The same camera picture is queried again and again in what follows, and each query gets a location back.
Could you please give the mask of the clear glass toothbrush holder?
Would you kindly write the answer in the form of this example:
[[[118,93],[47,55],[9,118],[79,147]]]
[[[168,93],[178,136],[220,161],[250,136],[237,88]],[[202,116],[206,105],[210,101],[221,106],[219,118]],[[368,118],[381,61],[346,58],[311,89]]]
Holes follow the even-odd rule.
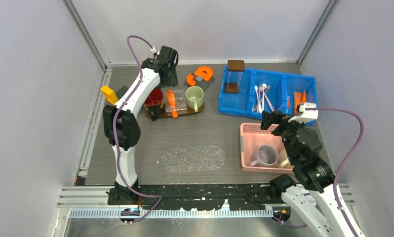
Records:
[[[186,104],[185,90],[184,89],[173,89],[171,87],[169,87],[169,88],[172,89],[175,94],[177,111],[186,109],[187,104]],[[172,112],[172,109],[170,108],[170,105],[169,105],[168,99],[167,99],[167,89],[164,91],[164,102],[165,102],[165,111]]]

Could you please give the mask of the light green mug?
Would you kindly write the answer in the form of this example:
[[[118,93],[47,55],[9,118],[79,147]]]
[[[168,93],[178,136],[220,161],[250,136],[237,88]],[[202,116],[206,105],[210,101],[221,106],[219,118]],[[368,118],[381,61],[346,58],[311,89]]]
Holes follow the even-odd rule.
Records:
[[[198,86],[191,86],[185,91],[185,97],[187,107],[197,113],[203,105],[203,89]]]

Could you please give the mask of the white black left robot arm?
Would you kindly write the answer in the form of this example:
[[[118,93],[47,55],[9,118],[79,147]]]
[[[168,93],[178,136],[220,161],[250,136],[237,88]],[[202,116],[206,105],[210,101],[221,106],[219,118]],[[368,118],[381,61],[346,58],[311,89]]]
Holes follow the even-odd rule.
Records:
[[[155,88],[177,86],[178,52],[168,46],[153,52],[140,66],[140,71],[126,93],[114,104],[106,105],[102,115],[104,133],[116,157],[117,177],[107,195],[108,203],[134,204],[140,197],[135,170],[135,146],[141,129],[137,115]]]

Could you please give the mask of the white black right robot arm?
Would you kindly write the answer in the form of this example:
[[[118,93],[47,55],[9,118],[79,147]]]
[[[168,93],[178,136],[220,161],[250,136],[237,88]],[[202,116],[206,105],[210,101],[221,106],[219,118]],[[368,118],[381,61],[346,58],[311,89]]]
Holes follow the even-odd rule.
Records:
[[[338,173],[319,155],[322,143],[306,123],[317,119],[315,103],[302,102],[298,115],[262,112],[261,130],[281,138],[295,178],[282,174],[270,181],[270,198],[285,202],[317,237],[363,237],[365,234],[341,196]]]

